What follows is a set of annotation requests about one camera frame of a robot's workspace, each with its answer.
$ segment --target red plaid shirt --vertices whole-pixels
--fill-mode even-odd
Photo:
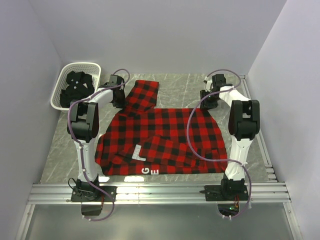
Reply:
[[[127,106],[100,137],[95,161],[106,176],[223,173],[227,162],[198,159],[187,143],[192,109],[154,108],[159,83],[137,80]],[[221,131],[207,110],[197,109],[190,124],[192,146],[208,159],[226,159]]]

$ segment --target plastic laundry basket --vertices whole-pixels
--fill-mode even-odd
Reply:
[[[68,73],[70,73],[71,71],[85,72],[86,74],[90,74],[92,76],[92,85],[95,92],[97,91],[100,84],[101,67],[98,64],[93,62],[73,62],[66,65],[62,69],[59,78],[56,81],[50,100],[51,106],[57,110],[62,111],[63,113],[67,113],[69,108],[61,107],[60,94],[61,89],[65,90],[68,86],[66,79]]]

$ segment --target white enclosure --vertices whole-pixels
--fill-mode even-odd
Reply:
[[[319,1],[287,1],[248,75],[275,173],[306,240],[320,236],[319,11]]]
[[[316,0],[2,0],[0,224],[14,239],[60,112],[63,66],[248,74],[261,129],[304,238],[318,239],[320,3]]]
[[[285,0],[30,0],[64,64],[247,74]]]

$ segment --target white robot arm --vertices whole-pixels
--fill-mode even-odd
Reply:
[[[114,99],[114,92],[112,90],[106,90],[92,98],[90,101],[85,102],[87,104],[97,104],[98,109],[101,109],[105,104],[111,103]],[[95,140],[96,137],[93,137],[92,139],[87,142],[85,139],[79,139],[79,141],[82,144],[82,149],[83,149],[83,158],[84,158],[84,165],[85,165],[85,170],[86,170],[86,175],[88,176],[89,180],[93,182],[97,176],[97,163],[95,162]],[[81,163],[81,152],[80,152],[80,144],[76,141],[74,141],[76,151],[77,151],[77,156],[78,156],[78,165],[79,165],[79,170],[78,170],[78,179],[82,182],[86,182],[84,172],[82,170],[82,163]]]
[[[83,160],[85,172],[91,182],[98,179],[97,163],[95,162],[95,140],[99,132],[99,109],[105,104],[112,103],[115,108],[123,108],[125,105],[125,93],[122,87],[104,90],[107,87],[120,85],[124,79],[118,75],[111,75],[110,81],[101,86],[97,92],[100,94],[75,105],[70,114],[71,127],[81,145],[74,141],[78,157],[78,180],[86,183],[81,160],[81,148],[83,151]]]
[[[205,90],[201,91],[201,97],[217,91],[226,92],[221,92],[211,99],[208,97],[209,100],[201,107],[216,108],[218,99],[225,101],[231,107],[228,128],[232,145],[229,158],[245,165],[250,145],[260,130],[259,102],[243,96],[233,85],[227,84],[223,74],[216,74],[212,80],[205,81]],[[228,180],[241,181],[245,178],[245,172],[238,163],[229,162],[225,176]]]

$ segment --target gray marble surface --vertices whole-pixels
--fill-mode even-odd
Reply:
[[[227,82],[237,83],[237,78],[233,75],[225,75]],[[101,83],[106,82],[109,76],[103,75]],[[204,88],[204,74],[133,74],[131,80],[125,87],[128,95],[136,80],[149,80],[159,82],[157,96],[157,108],[194,108],[200,100],[200,90]],[[229,106],[219,101],[219,107],[211,109],[209,112],[219,125],[225,142],[228,155],[231,150],[231,136],[228,131]],[[107,104],[99,111],[100,129],[99,135],[106,132],[114,115],[119,109],[114,109],[112,104]],[[265,182],[268,180],[265,164],[260,151],[257,139],[250,147],[247,168],[253,182]],[[99,175],[103,176],[99,166]],[[67,115],[61,113],[57,123],[52,145],[47,157],[41,183],[66,183],[69,178],[78,176],[78,159],[74,141],[67,133]],[[141,175],[141,176],[110,176],[102,177],[109,182],[194,182],[213,181],[219,182],[222,173],[205,174],[164,174],[164,175]]]

